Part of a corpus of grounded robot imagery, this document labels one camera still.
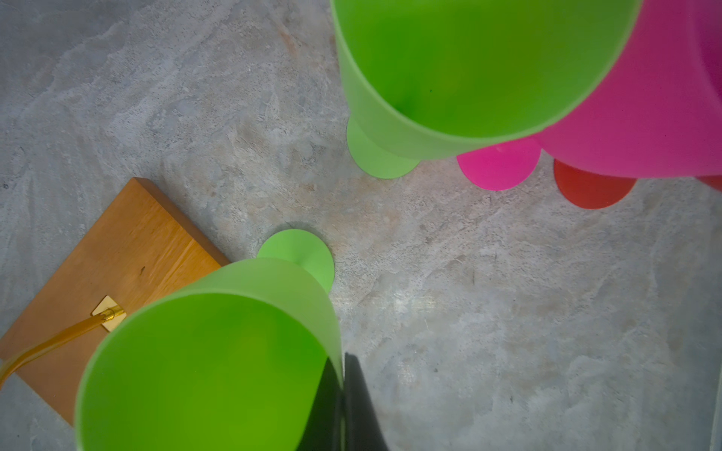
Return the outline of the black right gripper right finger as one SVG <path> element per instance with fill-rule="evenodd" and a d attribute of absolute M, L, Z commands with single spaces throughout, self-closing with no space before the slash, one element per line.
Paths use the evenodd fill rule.
<path fill-rule="evenodd" d="M 357 451 L 389 451 L 359 359 L 344 355 L 345 449 Z"/>

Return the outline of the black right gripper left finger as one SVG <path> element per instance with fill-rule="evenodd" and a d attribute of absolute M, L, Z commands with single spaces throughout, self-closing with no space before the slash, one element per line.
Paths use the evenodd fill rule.
<path fill-rule="evenodd" d="M 342 385 L 330 359 L 312 404 L 298 451 L 339 451 L 341 449 Z"/>

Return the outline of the red wine glass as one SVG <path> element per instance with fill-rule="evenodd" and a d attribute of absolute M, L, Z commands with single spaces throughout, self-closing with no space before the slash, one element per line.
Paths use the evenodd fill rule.
<path fill-rule="evenodd" d="M 580 167 L 554 159 L 553 173 L 558 191 L 573 205 L 601 210 L 625 199 L 641 180 L 695 180 L 721 191 L 721 162 L 711 167 L 691 167 L 664 160 L 629 160 L 620 165 Z"/>

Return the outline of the green wine glass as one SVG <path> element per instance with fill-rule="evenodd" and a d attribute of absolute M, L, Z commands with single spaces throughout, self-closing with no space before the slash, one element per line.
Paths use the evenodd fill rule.
<path fill-rule="evenodd" d="M 586 101 L 620 57 L 637 1 L 334 1 L 347 144 L 396 179 L 535 135 Z"/>
<path fill-rule="evenodd" d="M 92 355 L 81 450 L 297 450 L 327 359 L 343 386 L 335 264 L 288 229 L 130 314 Z"/>

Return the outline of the pink wine glass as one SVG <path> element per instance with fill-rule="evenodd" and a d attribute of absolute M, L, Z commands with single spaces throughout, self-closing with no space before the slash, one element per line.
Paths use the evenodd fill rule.
<path fill-rule="evenodd" d="M 721 162 L 721 5 L 646 1 L 620 58 L 592 95 L 531 137 L 461 155 L 473 184 L 503 191 L 540 156 L 580 167 L 670 161 Z"/>

